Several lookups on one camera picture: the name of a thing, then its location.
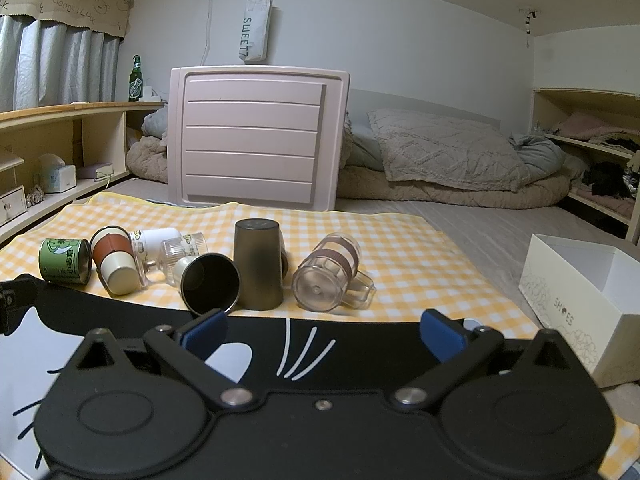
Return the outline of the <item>pink folding table top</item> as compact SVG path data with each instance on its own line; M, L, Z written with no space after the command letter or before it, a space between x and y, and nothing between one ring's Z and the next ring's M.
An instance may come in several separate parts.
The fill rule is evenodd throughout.
M348 73L323 68L174 68L170 200L333 209L349 83Z

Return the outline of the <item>clear glass jar cup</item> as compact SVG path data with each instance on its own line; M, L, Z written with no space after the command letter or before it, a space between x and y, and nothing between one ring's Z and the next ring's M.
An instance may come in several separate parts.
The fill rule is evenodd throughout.
M160 243L156 265L169 285L178 286L186 267L206 252L207 244L202 232L183 234Z

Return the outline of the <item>wooden right shelf unit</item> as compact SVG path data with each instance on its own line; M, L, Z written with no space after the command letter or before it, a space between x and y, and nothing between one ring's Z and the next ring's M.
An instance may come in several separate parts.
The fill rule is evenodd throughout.
M561 206L605 232L639 241L639 96L537 88L529 127L567 154Z

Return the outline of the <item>white shoe box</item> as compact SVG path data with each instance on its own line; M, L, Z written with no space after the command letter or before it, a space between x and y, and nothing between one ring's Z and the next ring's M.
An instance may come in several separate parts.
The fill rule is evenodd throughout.
M614 246L534 234L518 284L601 387L639 379L639 261Z

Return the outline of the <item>small white drawer box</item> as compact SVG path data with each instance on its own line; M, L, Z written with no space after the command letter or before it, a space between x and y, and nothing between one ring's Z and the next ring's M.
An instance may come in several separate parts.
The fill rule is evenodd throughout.
M0 196L0 226L14 220L26 211L24 186L20 185Z

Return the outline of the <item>cream cup with red sleeve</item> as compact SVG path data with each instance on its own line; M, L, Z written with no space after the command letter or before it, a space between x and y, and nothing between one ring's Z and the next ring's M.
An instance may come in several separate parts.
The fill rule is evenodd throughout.
M104 226L90 240L96 272L112 296L125 296L140 287L131 240L120 226Z

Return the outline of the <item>beige bedding pile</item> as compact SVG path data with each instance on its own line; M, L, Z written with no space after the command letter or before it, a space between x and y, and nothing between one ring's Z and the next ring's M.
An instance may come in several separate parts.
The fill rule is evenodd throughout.
M503 136L484 122L382 108L345 122L336 192L351 200L424 200L530 209L568 195L582 170L544 136Z

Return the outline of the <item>wooden shelf unit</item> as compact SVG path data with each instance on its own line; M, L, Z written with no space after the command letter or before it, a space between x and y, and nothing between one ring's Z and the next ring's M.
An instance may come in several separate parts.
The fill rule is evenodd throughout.
M561 206L605 232L639 241L639 96L537 88L529 127L567 154Z
M126 178L127 129L160 108L80 102L1 114L1 240Z

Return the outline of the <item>white hanging tote bag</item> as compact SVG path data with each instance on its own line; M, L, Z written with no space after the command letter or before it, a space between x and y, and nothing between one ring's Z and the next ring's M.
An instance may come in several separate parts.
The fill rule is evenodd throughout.
M264 62L268 55L272 0L246 0L239 42L245 64Z

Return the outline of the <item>grey curtain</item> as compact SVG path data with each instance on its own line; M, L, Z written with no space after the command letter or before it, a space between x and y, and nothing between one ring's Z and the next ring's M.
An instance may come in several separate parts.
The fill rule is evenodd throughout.
M120 39L29 16L1 18L1 109L112 102Z

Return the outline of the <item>green glass bottle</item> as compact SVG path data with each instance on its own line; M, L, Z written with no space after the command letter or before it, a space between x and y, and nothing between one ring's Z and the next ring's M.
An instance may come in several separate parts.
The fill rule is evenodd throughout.
M132 57L132 69L128 82L128 101L138 102L142 97L143 91L143 75L141 69L140 55L135 54Z

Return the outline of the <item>tissue box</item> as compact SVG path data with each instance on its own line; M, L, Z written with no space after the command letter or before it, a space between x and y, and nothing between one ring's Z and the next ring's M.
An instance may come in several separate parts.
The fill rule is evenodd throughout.
M46 194L64 193L76 186L75 165L67 165L53 153L40 155L38 162L37 182Z

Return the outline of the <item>clear mug with brown bands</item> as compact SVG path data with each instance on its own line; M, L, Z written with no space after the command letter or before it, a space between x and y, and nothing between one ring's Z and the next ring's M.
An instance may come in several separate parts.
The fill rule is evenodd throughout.
M361 249L350 235L330 233L293 274L292 292L299 307L328 313L338 307L367 309L375 294L372 278L360 271Z

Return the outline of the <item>wooden left shelf unit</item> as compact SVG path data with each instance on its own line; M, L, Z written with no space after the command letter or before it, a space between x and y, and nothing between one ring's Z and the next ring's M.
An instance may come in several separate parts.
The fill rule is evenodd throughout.
M1 240L126 178L127 129L160 108L80 102L1 114Z

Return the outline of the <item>dark olive upside-down tumbler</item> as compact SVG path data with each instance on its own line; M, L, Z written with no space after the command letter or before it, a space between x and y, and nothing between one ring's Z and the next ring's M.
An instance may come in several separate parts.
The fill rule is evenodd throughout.
M233 262L241 277L241 308L268 311L282 304L282 248L277 221L246 218L236 222Z

